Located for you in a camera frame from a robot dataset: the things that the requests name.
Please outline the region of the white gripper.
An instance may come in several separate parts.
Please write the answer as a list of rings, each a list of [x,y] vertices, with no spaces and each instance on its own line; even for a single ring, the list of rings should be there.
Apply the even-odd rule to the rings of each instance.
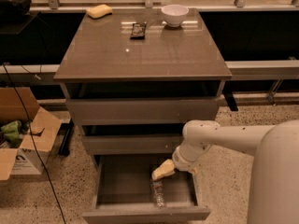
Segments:
[[[195,164],[198,158],[203,154],[201,147],[191,147],[189,145],[180,145],[172,155],[172,160],[164,161],[156,168],[151,175],[153,180],[159,180],[175,173],[175,167],[182,172],[195,172]]]

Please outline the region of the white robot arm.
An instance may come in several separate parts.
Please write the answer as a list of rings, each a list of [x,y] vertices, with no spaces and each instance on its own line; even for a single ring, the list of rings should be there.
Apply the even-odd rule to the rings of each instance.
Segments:
[[[299,120],[277,125],[221,126],[191,120],[172,158],[156,168],[158,180],[176,170],[194,173],[199,158],[216,145],[254,158],[247,224],[299,224]]]

